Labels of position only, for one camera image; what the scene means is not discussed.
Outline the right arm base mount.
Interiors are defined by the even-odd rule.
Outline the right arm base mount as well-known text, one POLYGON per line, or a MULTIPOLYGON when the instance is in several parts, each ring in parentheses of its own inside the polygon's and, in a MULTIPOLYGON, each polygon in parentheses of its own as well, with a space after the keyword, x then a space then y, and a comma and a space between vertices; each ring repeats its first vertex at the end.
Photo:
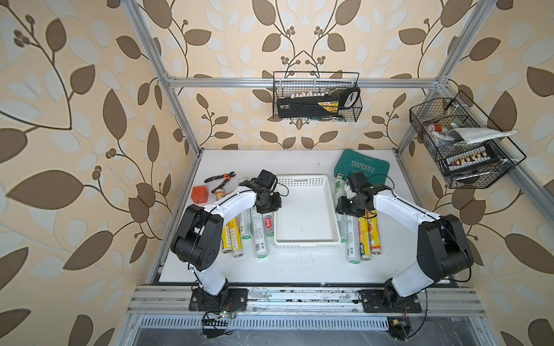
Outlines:
POLYGON ((359 292, 359 301, 366 313, 419 314, 423 312, 417 295, 399 297, 388 290, 363 290, 359 292))

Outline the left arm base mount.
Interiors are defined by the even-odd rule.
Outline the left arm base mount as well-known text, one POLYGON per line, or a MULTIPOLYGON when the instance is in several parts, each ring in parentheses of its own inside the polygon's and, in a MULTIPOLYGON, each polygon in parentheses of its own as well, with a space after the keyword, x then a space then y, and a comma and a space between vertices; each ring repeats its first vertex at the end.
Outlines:
POLYGON ((248 289, 224 288, 219 295, 213 296, 194 288, 188 309, 221 314, 223 312, 245 311, 248 304, 248 289))

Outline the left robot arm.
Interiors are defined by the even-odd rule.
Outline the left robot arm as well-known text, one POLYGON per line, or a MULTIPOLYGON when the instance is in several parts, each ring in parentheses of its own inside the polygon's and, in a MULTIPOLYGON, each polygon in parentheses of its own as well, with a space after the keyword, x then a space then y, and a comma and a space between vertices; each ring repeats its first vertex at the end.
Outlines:
POLYGON ((258 177, 240 183, 221 200, 206 206, 191 204, 183 212, 170 250, 192 267, 200 289, 206 294, 218 296, 228 287, 227 279, 216 265, 224 226, 252 207, 258 213, 280 209, 277 184, 275 174, 262 170, 258 177))

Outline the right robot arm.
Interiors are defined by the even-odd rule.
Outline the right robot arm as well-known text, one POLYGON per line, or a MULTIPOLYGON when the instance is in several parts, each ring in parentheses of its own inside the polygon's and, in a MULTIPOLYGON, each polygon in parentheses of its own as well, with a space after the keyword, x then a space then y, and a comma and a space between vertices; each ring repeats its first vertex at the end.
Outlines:
POLYGON ((416 261, 384 284, 384 300, 405 301, 441 280, 470 270, 473 253, 463 223, 452 214, 441 216, 397 195, 384 184, 373 185, 362 172, 351 174, 348 185, 353 197, 340 197, 336 210, 362 217, 367 211, 388 215, 417 236, 416 261))

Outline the white plastic basket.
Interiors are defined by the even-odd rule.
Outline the white plastic basket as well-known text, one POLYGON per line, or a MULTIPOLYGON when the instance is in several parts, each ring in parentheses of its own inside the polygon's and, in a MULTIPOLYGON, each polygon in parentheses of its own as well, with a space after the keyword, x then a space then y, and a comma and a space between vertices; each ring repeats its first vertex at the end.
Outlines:
POLYGON ((324 174, 280 175, 274 213, 278 247, 335 247, 341 243, 329 179, 324 174))

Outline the white wrap roll red label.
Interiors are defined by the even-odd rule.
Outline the white wrap roll red label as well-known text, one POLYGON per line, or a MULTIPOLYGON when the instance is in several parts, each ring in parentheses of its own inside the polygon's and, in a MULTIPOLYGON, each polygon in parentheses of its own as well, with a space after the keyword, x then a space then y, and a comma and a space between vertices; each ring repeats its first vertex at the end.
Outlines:
POLYGON ((274 212, 263 214, 264 232, 267 237, 273 237, 275 233, 274 212))

